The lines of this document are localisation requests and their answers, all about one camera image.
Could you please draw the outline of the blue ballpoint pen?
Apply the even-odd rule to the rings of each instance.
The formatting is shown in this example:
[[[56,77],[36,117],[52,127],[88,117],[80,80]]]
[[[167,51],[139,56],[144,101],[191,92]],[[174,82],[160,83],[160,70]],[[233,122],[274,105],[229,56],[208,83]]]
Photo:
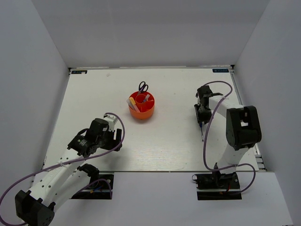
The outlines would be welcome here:
[[[204,142],[204,135],[203,135],[203,124],[202,122],[200,123],[200,131],[201,131],[201,139],[202,139],[202,142]]]

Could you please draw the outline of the yellow pink highlighter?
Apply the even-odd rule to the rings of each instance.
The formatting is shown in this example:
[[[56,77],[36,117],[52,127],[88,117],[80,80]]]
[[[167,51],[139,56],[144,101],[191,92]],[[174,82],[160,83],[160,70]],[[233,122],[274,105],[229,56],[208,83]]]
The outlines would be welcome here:
[[[130,97],[129,99],[127,99],[127,103],[129,105],[129,107],[131,109],[133,109],[135,112],[138,112],[138,113],[140,112],[133,97]]]

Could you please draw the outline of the black handled scissors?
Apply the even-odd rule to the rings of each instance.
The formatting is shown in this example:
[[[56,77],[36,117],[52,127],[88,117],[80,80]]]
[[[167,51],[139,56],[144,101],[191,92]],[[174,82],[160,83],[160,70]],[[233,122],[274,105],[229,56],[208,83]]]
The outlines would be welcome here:
[[[138,95],[147,92],[149,85],[145,81],[141,81],[138,86]]]

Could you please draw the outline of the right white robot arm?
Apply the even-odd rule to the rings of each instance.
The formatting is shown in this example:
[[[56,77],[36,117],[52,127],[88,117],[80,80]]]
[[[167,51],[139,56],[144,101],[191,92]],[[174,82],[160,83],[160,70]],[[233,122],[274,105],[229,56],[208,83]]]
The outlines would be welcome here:
[[[232,104],[226,99],[227,95],[212,92],[209,85],[198,88],[196,97],[198,103],[195,104],[195,110],[198,124],[207,125],[203,144],[203,162],[213,174],[213,184],[222,188],[236,173],[245,153],[261,141],[257,109],[252,105]],[[226,119],[225,136],[228,144],[220,160],[216,162],[214,168],[210,168],[206,162],[206,146],[209,129],[216,113]]]

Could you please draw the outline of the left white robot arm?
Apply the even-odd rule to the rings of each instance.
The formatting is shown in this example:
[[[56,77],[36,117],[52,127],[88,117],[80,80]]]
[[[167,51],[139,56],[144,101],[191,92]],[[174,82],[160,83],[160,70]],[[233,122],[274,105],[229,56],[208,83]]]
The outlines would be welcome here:
[[[111,190],[108,179],[97,167],[86,163],[98,149],[106,153],[119,151],[124,134],[116,129],[119,117],[106,113],[102,119],[92,120],[67,145],[57,167],[48,168],[45,176],[28,191],[15,196],[16,215],[29,226],[48,226],[55,212],[76,193],[85,189]]]

